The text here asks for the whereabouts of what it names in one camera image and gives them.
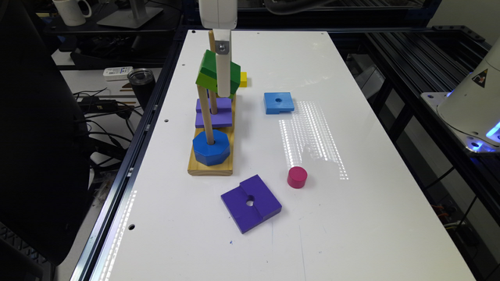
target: purple square block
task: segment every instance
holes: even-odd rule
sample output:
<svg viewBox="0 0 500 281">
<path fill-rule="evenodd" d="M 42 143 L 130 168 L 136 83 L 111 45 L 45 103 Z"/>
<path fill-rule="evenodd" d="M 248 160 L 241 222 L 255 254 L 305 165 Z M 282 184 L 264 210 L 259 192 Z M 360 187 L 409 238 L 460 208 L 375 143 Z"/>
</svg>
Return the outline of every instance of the purple square block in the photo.
<svg viewBox="0 0 500 281">
<path fill-rule="evenodd" d="M 227 126 L 233 126 L 233 112 L 231 109 L 231 99 L 217 98 L 217 114 L 213 115 L 212 113 L 210 113 L 210 117 L 212 118 L 212 128 L 223 128 Z M 202 107 L 200 106 L 199 99 L 196 101 L 195 127 L 203 128 Z"/>
<path fill-rule="evenodd" d="M 220 196 L 241 233 L 281 212 L 281 204 L 266 184 L 255 175 L 242 181 L 239 187 Z"/>
</svg>

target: red cylinder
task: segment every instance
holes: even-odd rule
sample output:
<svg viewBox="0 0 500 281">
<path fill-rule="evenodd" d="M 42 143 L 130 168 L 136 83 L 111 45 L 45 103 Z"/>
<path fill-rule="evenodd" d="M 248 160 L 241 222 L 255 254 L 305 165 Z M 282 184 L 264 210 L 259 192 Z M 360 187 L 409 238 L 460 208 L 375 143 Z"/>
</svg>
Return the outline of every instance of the red cylinder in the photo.
<svg viewBox="0 0 500 281">
<path fill-rule="evenodd" d="M 307 172 L 302 167 L 292 167 L 288 171 L 288 184 L 293 188 L 303 188 L 307 180 Z"/>
</svg>

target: blue square block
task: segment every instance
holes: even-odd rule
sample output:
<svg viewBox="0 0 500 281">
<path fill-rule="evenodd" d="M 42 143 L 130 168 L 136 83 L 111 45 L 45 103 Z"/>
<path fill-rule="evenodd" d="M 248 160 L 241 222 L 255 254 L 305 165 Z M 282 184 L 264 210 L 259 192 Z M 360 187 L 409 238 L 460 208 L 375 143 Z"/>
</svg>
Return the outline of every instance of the blue square block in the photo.
<svg viewBox="0 0 500 281">
<path fill-rule="evenodd" d="M 266 184 L 255 175 L 220 196 L 241 233 L 281 212 L 281 204 Z"/>
<path fill-rule="evenodd" d="M 280 114 L 280 112 L 295 110 L 290 93 L 264 93 L 264 104 L 266 105 L 266 114 Z"/>
</svg>

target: white mug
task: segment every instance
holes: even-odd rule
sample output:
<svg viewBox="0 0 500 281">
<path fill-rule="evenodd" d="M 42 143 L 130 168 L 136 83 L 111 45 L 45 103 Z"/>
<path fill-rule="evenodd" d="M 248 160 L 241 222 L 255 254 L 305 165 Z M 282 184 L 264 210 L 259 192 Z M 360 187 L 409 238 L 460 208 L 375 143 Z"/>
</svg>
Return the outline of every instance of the white mug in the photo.
<svg viewBox="0 0 500 281">
<path fill-rule="evenodd" d="M 91 6 L 85 0 L 52 0 L 54 2 L 59 15 L 62 17 L 62 21 L 68 27 L 76 27 L 85 23 L 85 19 L 92 16 Z M 78 6 L 78 2 L 83 1 L 87 4 L 88 7 L 88 15 L 84 15 L 80 7 Z"/>
</svg>

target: yellow block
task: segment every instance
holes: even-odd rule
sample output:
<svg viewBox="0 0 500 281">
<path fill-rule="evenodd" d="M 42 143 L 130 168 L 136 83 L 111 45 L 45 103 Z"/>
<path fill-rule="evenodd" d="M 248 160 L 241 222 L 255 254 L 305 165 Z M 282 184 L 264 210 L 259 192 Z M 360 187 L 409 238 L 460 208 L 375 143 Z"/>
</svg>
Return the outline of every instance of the yellow block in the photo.
<svg viewBox="0 0 500 281">
<path fill-rule="evenodd" d="M 247 87 L 247 73 L 241 73 L 240 87 Z"/>
</svg>

